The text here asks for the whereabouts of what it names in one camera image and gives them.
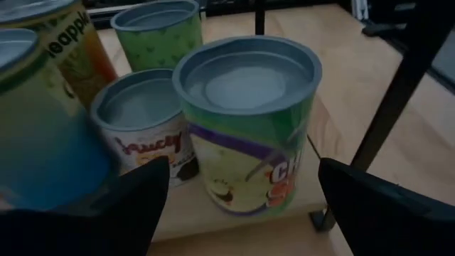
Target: gray floor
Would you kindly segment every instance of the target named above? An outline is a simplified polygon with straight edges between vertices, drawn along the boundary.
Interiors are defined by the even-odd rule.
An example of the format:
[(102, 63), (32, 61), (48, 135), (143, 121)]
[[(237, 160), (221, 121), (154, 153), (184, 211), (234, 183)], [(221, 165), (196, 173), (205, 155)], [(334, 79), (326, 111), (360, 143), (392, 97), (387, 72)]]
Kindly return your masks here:
[(450, 33), (446, 43), (439, 50), (433, 61), (433, 67), (455, 82), (455, 31)]

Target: can lid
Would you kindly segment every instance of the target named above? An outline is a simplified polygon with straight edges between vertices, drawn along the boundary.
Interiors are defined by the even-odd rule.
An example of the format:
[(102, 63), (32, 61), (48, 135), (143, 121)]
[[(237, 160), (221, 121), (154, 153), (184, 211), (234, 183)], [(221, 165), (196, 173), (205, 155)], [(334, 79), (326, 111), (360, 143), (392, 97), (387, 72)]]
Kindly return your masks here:
[(312, 98), (322, 66), (312, 50), (273, 36), (226, 38), (184, 56), (173, 72), (176, 92), (217, 114), (255, 115)]
[(114, 131), (139, 131), (160, 125), (181, 112), (171, 77), (170, 69), (125, 75), (97, 94), (90, 116), (101, 127)]
[(0, 73), (27, 58), (38, 46), (38, 35), (28, 29), (0, 29)]
[(111, 19), (120, 31), (152, 31), (173, 26), (193, 17), (199, 11), (194, 0), (161, 0), (127, 9)]
[(77, 0), (5, 1), (0, 4), (0, 24), (16, 23), (64, 9)]

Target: canned food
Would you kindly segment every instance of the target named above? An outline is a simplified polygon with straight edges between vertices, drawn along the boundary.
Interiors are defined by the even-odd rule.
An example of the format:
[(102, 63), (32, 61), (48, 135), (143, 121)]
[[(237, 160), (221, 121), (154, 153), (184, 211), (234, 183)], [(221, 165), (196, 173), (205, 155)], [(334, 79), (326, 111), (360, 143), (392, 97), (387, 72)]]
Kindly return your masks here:
[(29, 28), (85, 107), (117, 74), (80, 0), (37, 1), (0, 11), (0, 28)]
[(0, 201), (48, 210), (94, 191), (109, 152), (38, 35), (0, 29), (0, 53)]
[(167, 69), (125, 75), (96, 96), (90, 114), (123, 174), (167, 156), (169, 185), (177, 186), (198, 173), (198, 162), (171, 76)]
[(321, 63), (283, 38), (229, 38), (183, 57), (173, 74), (205, 187), (235, 215), (275, 214), (294, 195)]
[(111, 20), (133, 71), (174, 68), (202, 45), (199, 4), (161, 0), (125, 10)]

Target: black leg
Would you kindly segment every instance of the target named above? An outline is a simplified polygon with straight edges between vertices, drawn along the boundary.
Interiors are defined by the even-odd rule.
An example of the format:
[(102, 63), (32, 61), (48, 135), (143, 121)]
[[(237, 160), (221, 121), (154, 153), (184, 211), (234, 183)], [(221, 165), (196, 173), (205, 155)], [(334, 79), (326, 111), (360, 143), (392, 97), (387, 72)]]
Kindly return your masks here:
[[(385, 93), (351, 166), (367, 171), (400, 117), (439, 49), (454, 27), (454, 2), (446, 0), (420, 1), (413, 19), (407, 24), (409, 50), (404, 54), (397, 72)], [(335, 225), (330, 209), (310, 213), (317, 231), (328, 231)]]
[(255, 33), (264, 35), (265, 26), (265, 0), (255, 0)]
[(317, 232), (330, 231), (336, 223), (330, 208), (326, 213), (322, 210), (310, 213), (310, 219)]

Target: can rim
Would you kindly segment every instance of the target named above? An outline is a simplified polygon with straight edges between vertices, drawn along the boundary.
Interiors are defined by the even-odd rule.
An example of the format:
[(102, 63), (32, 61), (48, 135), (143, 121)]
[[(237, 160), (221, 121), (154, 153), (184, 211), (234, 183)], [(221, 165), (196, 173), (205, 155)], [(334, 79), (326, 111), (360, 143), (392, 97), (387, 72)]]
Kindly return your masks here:
[(33, 2), (31, 4), (26, 4), (26, 5), (22, 5), (22, 6), (16, 6), (13, 8), (13, 10), (14, 9), (32, 9), (39, 4), (44, 4), (44, 3), (48, 3), (48, 2), (53, 3), (53, 6), (51, 6), (50, 8), (44, 9), (43, 11), (38, 11), (36, 13), (32, 13), (32, 14), (24, 14), (24, 13), (21, 14), (20, 13), (20, 15), (13, 17), (13, 18), (8, 18), (8, 17), (0, 18), (0, 24), (18, 23), (18, 22), (22, 22), (22, 21), (29, 21), (29, 20), (33, 20), (35, 18), (44, 17), (44, 16), (47, 16), (48, 14), (52, 14), (57, 11), (63, 10), (65, 8), (77, 3), (78, 1), (79, 0), (64, 0), (64, 1), (47, 0), (47, 1)]
[[(154, 7), (158, 6), (159, 4), (181, 4), (187, 3), (192, 4), (193, 9), (188, 12), (183, 18), (177, 19), (173, 22), (170, 22), (164, 26), (157, 26), (154, 24), (150, 24), (149, 26), (122, 26), (118, 24), (120, 18), (124, 18), (125, 16), (131, 16), (132, 18), (138, 18), (137, 12), (143, 11), (144, 9), (149, 10), (149, 14), (154, 12)], [(140, 32), (140, 31), (158, 31), (163, 28), (168, 28), (174, 26), (176, 24), (182, 23), (189, 18), (192, 18), (196, 13), (199, 11), (199, 3), (194, 0), (160, 0), (160, 1), (152, 1), (146, 4), (140, 4), (138, 6), (134, 6), (130, 9), (124, 10), (115, 14), (114, 17), (111, 18), (111, 27), (114, 28), (116, 31), (126, 31), (126, 32)]]
[[(312, 65), (313, 65), (313, 77), (310, 82), (308, 82), (308, 87), (309, 90), (306, 90), (300, 94), (295, 94), (292, 95), (286, 102), (286, 104), (281, 104), (281, 105), (275, 105), (275, 106), (268, 106), (264, 108), (254, 108), (254, 109), (227, 109), (227, 108), (222, 108), (222, 107), (216, 107), (208, 104), (204, 104), (201, 101), (198, 101), (194, 97), (190, 96), (183, 88), (184, 86), (181, 83), (181, 73), (182, 69), (185, 68), (187, 65), (187, 62), (193, 58), (195, 55), (198, 55), (199, 53), (202, 53), (204, 51), (214, 49), (214, 48), (219, 48), (226, 46), (231, 43), (238, 43), (240, 41), (256, 41), (256, 40), (263, 40), (263, 41), (274, 41), (277, 43), (283, 43), (288, 46), (291, 46), (297, 50), (302, 51), (306, 56), (310, 59)], [(173, 86), (176, 89), (176, 92), (179, 94), (180, 97), (182, 97), (187, 103), (190, 105), (193, 105), (194, 107), (197, 107), (202, 110), (206, 110), (212, 113), (216, 114), (230, 114), (230, 115), (237, 115), (237, 116), (245, 116), (245, 115), (256, 115), (256, 114), (269, 114), (273, 112), (278, 112), (282, 110), (286, 110), (290, 108), (291, 106), (298, 104), (302, 100), (304, 100), (306, 97), (308, 97), (311, 94), (314, 94), (316, 92), (316, 88), (318, 84), (320, 83), (322, 79), (322, 64), (321, 61), (319, 60), (318, 56), (308, 47), (303, 46), (300, 43), (291, 41), (286, 38), (280, 38), (276, 36), (239, 36), (239, 37), (232, 37), (232, 38), (226, 38), (222, 39), (219, 41), (214, 41), (212, 43), (205, 44), (204, 46), (201, 46), (197, 48), (196, 50), (193, 50), (189, 54), (185, 55), (180, 62), (177, 64), (176, 68), (174, 69), (173, 75), (172, 75), (172, 83)]]
[(27, 48), (21, 50), (12, 60), (3, 65), (0, 65), (0, 73), (6, 72), (11, 69), (17, 63), (30, 56), (38, 48), (38, 35), (24, 28), (5, 28), (0, 29), (0, 43), (6, 43), (9, 41), (30, 41), (30, 45)]
[(141, 83), (147, 80), (151, 80), (154, 78), (154, 76), (157, 73), (162, 73), (162, 75), (165, 75), (166, 77), (171, 80), (171, 74), (172, 74), (172, 69), (168, 68), (156, 68), (156, 69), (150, 69), (150, 70), (144, 70), (140, 72), (135, 72), (135, 73), (130, 73), (128, 75), (124, 75), (121, 78), (111, 82), (108, 86), (103, 88), (101, 91), (97, 93), (95, 96), (91, 107), (90, 107), (90, 117), (92, 118), (93, 122), (95, 124), (98, 124), (101, 128), (103, 129), (108, 129), (111, 131), (118, 131), (118, 132), (138, 132), (138, 131), (143, 131), (146, 129), (150, 129), (153, 127), (157, 127), (161, 124), (166, 123), (167, 121), (173, 119), (180, 113), (182, 113), (181, 107), (177, 107), (175, 111), (170, 111), (166, 117), (155, 121), (155, 122), (150, 122), (150, 124), (140, 126), (140, 127), (119, 127), (116, 125), (112, 125), (104, 121), (99, 115), (98, 115), (98, 110), (103, 106), (103, 104), (111, 98), (111, 95), (117, 95), (119, 92), (123, 91), (127, 87), (131, 85), (135, 85), (137, 83)]

